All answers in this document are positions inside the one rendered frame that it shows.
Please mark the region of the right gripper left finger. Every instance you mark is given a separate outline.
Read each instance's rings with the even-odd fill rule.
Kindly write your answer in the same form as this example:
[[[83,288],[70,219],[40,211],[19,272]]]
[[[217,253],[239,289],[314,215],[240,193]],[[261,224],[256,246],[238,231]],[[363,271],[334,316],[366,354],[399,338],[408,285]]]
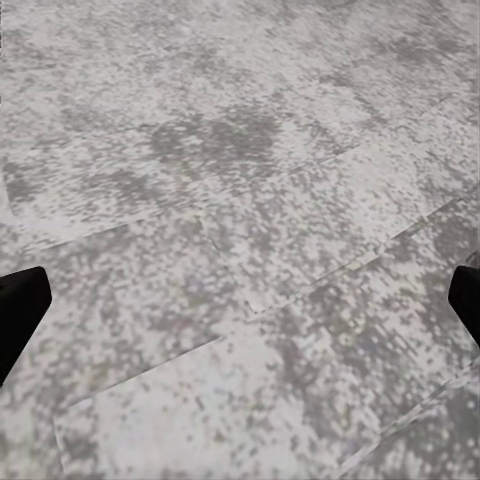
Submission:
[[[52,303],[42,266],[0,277],[0,386]]]

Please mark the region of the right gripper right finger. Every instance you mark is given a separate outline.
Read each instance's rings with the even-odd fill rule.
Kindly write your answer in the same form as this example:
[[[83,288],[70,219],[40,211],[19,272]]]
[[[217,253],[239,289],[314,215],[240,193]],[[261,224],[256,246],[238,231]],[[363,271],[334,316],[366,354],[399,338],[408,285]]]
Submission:
[[[456,267],[449,303],[480,347],[480,269]]]

